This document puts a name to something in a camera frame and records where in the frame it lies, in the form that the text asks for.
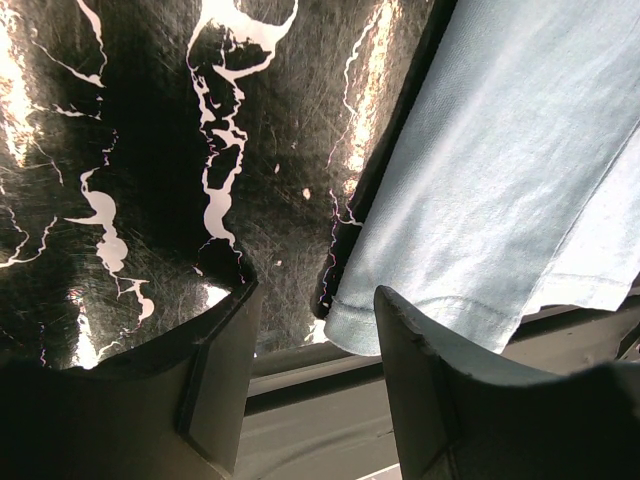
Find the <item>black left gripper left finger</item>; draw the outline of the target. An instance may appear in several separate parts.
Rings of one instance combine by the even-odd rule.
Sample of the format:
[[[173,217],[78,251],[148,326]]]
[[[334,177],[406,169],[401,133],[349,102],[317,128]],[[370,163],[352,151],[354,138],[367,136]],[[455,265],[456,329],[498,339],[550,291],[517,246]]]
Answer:
[[[229,479],[262,292],[256,282],[93,369],[1,367],[5,479]]]

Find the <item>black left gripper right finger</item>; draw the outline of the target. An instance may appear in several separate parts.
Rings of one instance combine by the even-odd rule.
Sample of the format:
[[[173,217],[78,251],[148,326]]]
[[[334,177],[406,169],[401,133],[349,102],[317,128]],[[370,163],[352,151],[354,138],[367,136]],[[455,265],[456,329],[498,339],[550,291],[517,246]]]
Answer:
[[[388,287],[374,296],[406,479],[635,479],[639,367],[561,376],[497,355]]]

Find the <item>grey blue t shirt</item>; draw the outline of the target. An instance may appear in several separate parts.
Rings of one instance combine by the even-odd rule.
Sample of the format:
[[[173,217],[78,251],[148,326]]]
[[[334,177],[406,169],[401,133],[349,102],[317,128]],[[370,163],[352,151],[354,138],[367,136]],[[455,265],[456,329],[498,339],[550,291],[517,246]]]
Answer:
[[[638,272],[638,3],[458,2],[326,337],[378,355],[383,285],[498,353],[544,306],[618,309]]]

